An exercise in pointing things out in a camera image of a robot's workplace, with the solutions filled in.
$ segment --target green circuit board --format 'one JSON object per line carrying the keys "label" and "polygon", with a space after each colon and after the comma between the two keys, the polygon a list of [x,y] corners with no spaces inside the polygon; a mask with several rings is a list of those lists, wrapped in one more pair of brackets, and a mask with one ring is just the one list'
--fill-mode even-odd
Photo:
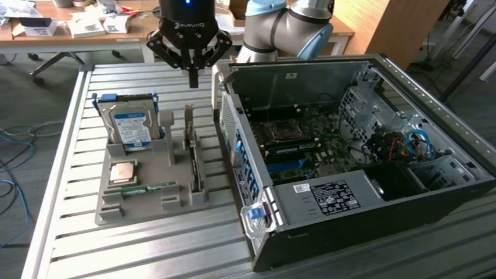
{"label": "green circuit board", "polygon": [[[319,144],[312,150],[296,151],[296,154],[293,154],[296,157],[305,159],[301,168],[269,172],[275,185],[344,173],[365,163],[361,162],[361,160],[365,161],[364,158],[355,159],[351,156],[347,142],[337,133],[337,121],[336,110],[323,106],[309,106],[299,107],[297,113],[292,114],[288,119],[279,118],[275,121],[251,122],[255,138],[260,146],[273,144],[277,141],[276,137],[280,135],[309,140],[317,138],[316,142]],[[285,132],[273,132],[272,129],[276,125],[284,126],[287,128]],[[291,144],[291,142],[289,140],[279,144],[284,146]],[[265,164],[268,164],[269,155],[264,147],[260,147],[260,151],[267,156]]]}

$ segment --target robotic arm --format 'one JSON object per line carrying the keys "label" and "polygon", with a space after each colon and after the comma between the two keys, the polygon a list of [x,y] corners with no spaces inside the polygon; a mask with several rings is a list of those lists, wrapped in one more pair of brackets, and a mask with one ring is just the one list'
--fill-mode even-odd
{"label": "robotic arm", "polygon": [[[199,71],[212,67],[232,45],[219,30],[213,0],[160,0],[160,27],[147,45],[172,68],[189,76],[189,87],[199,87]],[[165,46],[164,37],[179,50]]]}
{"label": "robotic arm", "polygon": [[[332,34],[328,20],[333,0],[249,0],[244,46],[239,63],[276,61],[277,49],[301,59],[312,59]],[[160,27],[147,45],[172,68],[189,76],[189,87],[199,87],[199,72],[212,67],[232,45],[219,29],[215,0],[160,0]],[[164,38],[179,53],[165,46]]]}

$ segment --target metal table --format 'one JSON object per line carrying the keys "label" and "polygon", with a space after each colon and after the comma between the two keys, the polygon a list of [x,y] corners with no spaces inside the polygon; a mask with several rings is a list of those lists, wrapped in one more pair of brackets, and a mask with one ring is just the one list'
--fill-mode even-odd
{"label": "metal table", "polygon": [[[173,109],[181,133],[184,104],[207,160],[211,209],[143,223],[93,222],[107,131],[92,93],[156,89],[160,109]],[[496,266],[496,196],[464,204],[440,222],[264,273],[251,271],[249,252],[212,123],[211,77],[189,89],[163,63],[81,69],[53,161],[23,278],[468,278]]]}

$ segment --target wooden wall panel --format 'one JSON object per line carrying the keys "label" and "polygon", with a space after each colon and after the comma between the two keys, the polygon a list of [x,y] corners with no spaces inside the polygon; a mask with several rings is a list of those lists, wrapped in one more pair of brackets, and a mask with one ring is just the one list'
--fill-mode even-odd
{"label": "wooden wall panel", "polygon": [[389,0],[365,53],[381,52],[407,68],[447,4],[448,0]]}
{"label": "wooden wall panel", "polygon": [[355,31],[344,54],[356,55],[367,52],[388,2],[389,0],[336,0],[335,16]]}

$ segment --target office chair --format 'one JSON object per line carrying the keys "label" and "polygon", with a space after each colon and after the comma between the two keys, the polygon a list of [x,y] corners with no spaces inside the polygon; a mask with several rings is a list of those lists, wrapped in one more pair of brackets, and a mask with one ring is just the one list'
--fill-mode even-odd
{"label": "office chair", "polygon": [[[121,57],[121,54],[117,52],[117,51],[112,51],[112,55],[116,57],[116,58],[120,58]],[[75,61],[80,64],[80,65],[84,65],[84,61],[81,60],[81,58],[77,56],[76,52],[57,52],[52,58],[40,65],[40,67],[36,68],[36,70],[29,74],[32,76],[32,82],[36,84],[36,85],[43,85],[45,83],[45,80],[41,78],[41,77],[37,77],[37,75],[44,71],[47,70],[61,58],[64,57],[71,57],[72,59],[75,59]],[[37,54],[35,53],[28,53],[28,58],[33,61],[39,61],[40,58],[37,56]]]}

